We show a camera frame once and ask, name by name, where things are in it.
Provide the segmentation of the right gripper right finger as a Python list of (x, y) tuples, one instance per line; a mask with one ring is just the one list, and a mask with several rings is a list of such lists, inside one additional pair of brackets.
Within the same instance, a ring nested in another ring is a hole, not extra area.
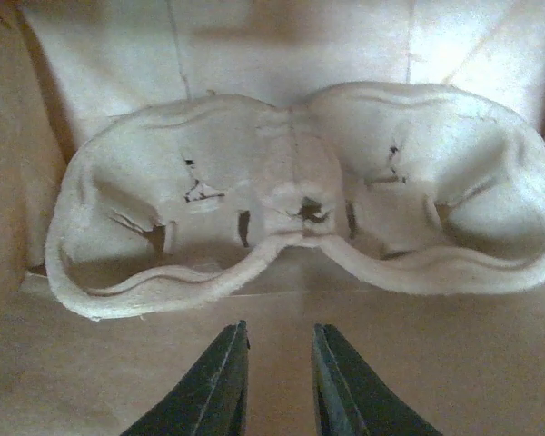
[(312, 335), (312, 379), (319, 435), (439, 435), (403, 402), (331, 324)]

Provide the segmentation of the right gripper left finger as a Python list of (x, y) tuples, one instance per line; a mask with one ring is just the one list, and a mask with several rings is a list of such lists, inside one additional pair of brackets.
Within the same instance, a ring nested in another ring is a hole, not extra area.
[(248, 351), (245, 321), (223, 328), (176, 386), (124, 434), (245, 434)]

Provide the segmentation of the brown paper bag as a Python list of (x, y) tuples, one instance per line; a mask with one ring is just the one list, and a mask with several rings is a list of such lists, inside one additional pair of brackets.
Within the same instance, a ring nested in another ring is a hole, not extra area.
[(74, 151), (122, 114), (206, 94), (450, 84), (545, 133), (545, 1), (0, 1), (0, 435), (116, 435), (224, 325), (251, 341), (247, 433), (313, 435), (312, 327), (335, 324), (447, 435), (545, 435), (545, 285), (421, 298), (289, 249), (234, 296), (93, 322), (41, 270)]

